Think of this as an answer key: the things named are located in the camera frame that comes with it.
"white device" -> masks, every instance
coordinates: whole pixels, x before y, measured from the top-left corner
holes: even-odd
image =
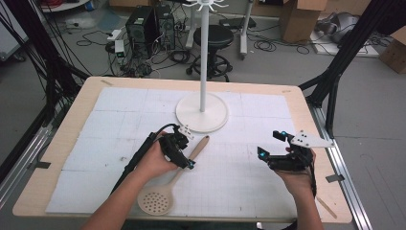
[[[111,36],[109,36],[108,38],[107,38],[107,40],[108,41],[114,41],[114,40],[116,40],[121,34],[122,34],[122,30],[114,30],[112,33],[111,33]]]
[[[332,148],[334,143],[328,142],[317,136],[313,136],[303,130],[301,130],[296,136],[290,141],[292,145],[305,147],[305,148]]]
[[[124,51],[124,41],[115,40],[114,41],[114,52],[116,54],[117,62],[120,65],[125,63],[125,51]]]

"white grid paper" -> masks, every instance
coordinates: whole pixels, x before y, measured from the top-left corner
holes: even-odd
[[[47,213],[91,214],[108,197],[134,152],[151,131],[176,123],[175,107],[191,91],[104,88],[68,156]],[[283,182],[258,159],[257,146],[285,154],[287,143],[273,130],[294,133],[283,96],[215,93],[230,117],[173,188],[174,217],[296,217],[293,199]],[[188,156],[204,134],[194,133]],[[175,172],[147,185],[165,184]],[[131,214],[147,216],[134,204]]]

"cardboard box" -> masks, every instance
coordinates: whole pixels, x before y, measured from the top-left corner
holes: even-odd
[[[327,0],[284,1],[279,20],[282,40],[306,44],[326,4]]]
[[[392,37],[394,40],[379,59],[398,74],[406,74],[406,26],[393,33]]]
[[[322,14],[331,14],[332,12],[349,12],[352,15],[360,16],[371,0],[328,0],[326,9]]]
[[[111,7],[154,6],[155,0],[109,0]]]

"power strip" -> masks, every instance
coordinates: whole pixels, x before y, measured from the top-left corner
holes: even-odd
[[[122,30],[114,30],[111,34],[112,35],[107,38],[108,41],[116,40],[122,34]]]

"forearm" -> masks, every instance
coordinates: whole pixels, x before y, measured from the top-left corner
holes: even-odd
[[[141,173],[130,173],[81,229],[121,229],[138,193],[146,183],[147,179]]]
[[[298,212],[298,230],[324,229],[320,220],[319,212],[311,192],[294,195]]]

